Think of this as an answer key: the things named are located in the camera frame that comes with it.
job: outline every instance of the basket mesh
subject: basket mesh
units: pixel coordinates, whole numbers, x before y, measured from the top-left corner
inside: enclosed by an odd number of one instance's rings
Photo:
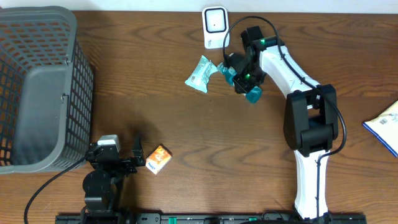
[[[12,142],[22,85],[38,66],[66,66],[70,29],[65,18],[0,21],[0,166],[12,165]],[[47,170],[60,170],[84,155],[90,135],[93,73],[77,42],[73,41],[72,85],[65,147]]]

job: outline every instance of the white plug adapter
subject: white plug adapter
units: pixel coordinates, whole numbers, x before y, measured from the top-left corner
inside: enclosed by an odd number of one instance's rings
[[[224,7],[207,7],[201,12],[205,47],[218,49],[223,47],[225,34],[229,29],[228,14]],[[225,47],[229,45],[229,34],[225,40]]]

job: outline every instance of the small box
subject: small box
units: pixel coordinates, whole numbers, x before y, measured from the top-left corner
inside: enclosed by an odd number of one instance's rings
[[[160,170],[172,159],[169,150],[160,145],[149,157],[147,158],[146,167],[154,174],[158,174]]]

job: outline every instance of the power cord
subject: power cord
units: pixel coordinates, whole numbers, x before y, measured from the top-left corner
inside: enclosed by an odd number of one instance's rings
[[[284,218],[282,216],[282,214],[280,214],[280,212],[276,211],[276,210],[266,210],[262,215],[261,215],[261,220],[264,220],[265,215],[267,214],[278,214],[281,218],[281,220],[283,221]]]
[[[326,156],[332,156],[336,153],[339,153],[343,148],[344,145],[346,144],[346,140],[347,140],[347,128],[346,128],[346,124],[344,122],[344,118],[343,115],[341,115],[340,110],[337,108],[337,106],[334,104],[334,102],[332,102],[329,98],[327,98],[322,91],[320,91],[318,88],[316,88],[315,86],[311,85],[311,83],[307,82],[305,80],[304,77],[301,77],[300,74],[291,66],[291,64],[287,61],[287,59],[285,58],[285,54],[282,53],[282,49],[281,49],[281,41],[279,38],[279,34],[278,34],[278,30],[275,28],[275,26],[268,21],[267,19],[261,17],[261,16],[245,16],[243,18],[240,18],[239,20],[237,20],[236,22],[234,22],[234,24],[232,24],[232,26],[228,29],[227,33],[225,34],[224,37],[224,42],[223,42],[223,57],[224,57],[224,61],[226,62],[228,59],[228,56],[225,54],[225,42],[226,42],[226,37],[228,36],[228,34],[231,32],[232,28],[234,26],[236,26],[236,24],[238,24],[239,22],[245,20],[245,19],[260,19],[262,21],[265,21],[266,23],[268,23],[272,29],[274,30],[275,36],[276,36],[276,40],[277,40],[277,46],[278,46],[278,51],[280,54],[280,57],[282,58],[282,60],[286,63],[286,65],[291,69],[291,71],[293,71],[294,75],[297,76],[297,78],[304,84],[306,84],[307,86],[309,86],[310,88],[312,88],[314,91],[316,91],[316,93],[318,95],[320,95],[321,97],[323,97],[325,99],[325,101],[333,108],[333,110],[336,112],[338,119],[340,120],[341,123],[341,128],[343,130],[343,140],[341,141],[340,146],[334,150],[334,151],[330,151],[328,153],[325,153],[323,155],[320,155],[318,157],[318,160],[316,161],[317,163],[317,219],[319,222],[319,188],[320,188],[320,166],[321,166],[321,160],[326,157]]]
[[[61,171],[59,174],[53,176],[50,180],[48,180],[46,183],[43,184],[43,186],[41,186],[35,194],[33,194],[33,196],[30,198],[29,202],[26,205],[25,208],[25,213],[24,213],[24,222],[25,224],[29,224],[29,222],[27,221],[27,213],[29,211],[30,205],[32,205],[33,200],[36,198],[36,196],[46,187],[48,186],[48,184],[50,184],[53,180],[57,179],[58,177],[62,176],[64,173],[72,170],[73,168],[75,168],[77,165],[81,164],[84,160],[86,160],[88,158],[88,155],[86,155],[85,157],[79,159],[77,162],[75,162],[74,164],[72,164],[70,167],[66,168],[65,170]]]

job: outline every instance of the laundry basket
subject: laundry basket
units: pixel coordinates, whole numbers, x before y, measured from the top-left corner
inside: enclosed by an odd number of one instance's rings
[[[64,170],[88,149],[93,72],[76,18],[0,9],[0,174]]]

